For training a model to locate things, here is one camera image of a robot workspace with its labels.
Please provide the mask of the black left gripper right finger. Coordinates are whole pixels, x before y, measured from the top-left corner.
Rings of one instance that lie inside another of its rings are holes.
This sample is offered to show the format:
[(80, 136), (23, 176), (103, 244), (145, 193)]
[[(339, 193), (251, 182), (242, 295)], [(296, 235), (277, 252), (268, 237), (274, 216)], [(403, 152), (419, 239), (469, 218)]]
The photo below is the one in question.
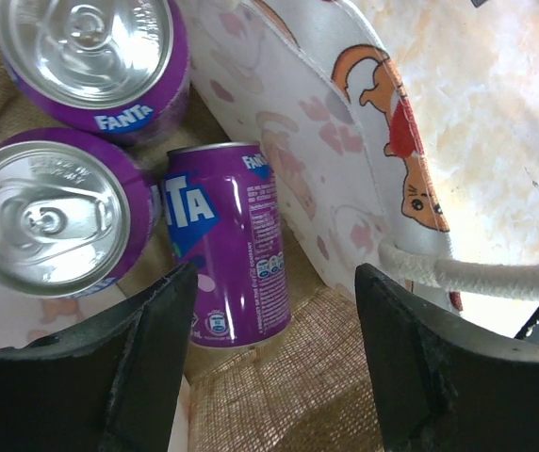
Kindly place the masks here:
[(539, 307), (508, 338), (369, 264), (355, 296), (386, 450), (539, 451)]

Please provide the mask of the burlap canvas bag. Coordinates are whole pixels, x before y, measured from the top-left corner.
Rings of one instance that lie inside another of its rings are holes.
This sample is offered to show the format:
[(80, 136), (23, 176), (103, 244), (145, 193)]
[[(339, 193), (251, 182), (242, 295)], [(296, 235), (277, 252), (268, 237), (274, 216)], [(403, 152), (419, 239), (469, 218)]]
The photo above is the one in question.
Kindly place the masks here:
[(248, 347), (189, 336), (164, 451), (388, 451), (359, 266), (508, 338), (539, 305), (539, 1), (173, 2), (188, 107), (156, 141), (124, 147), (56, 121), (0, 51), (0, 142), (52, 127), (101, 138), (146, 171), (161, 206), (143, 254), (104, 290), (52, 299), (0, 284), (0, 349), (191, 264), (175, 263), (165, 219), (169, 152), (255, 142), (275, 176), (291, 320)]

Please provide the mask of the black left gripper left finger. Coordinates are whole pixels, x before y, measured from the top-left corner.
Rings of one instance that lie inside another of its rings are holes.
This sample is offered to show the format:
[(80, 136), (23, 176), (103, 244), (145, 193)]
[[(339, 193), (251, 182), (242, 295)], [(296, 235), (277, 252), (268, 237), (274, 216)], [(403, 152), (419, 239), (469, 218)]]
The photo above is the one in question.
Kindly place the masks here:
[(0, 451), (164, 451), (197, 294), (194, 265), (26, 347), (0, 349)]

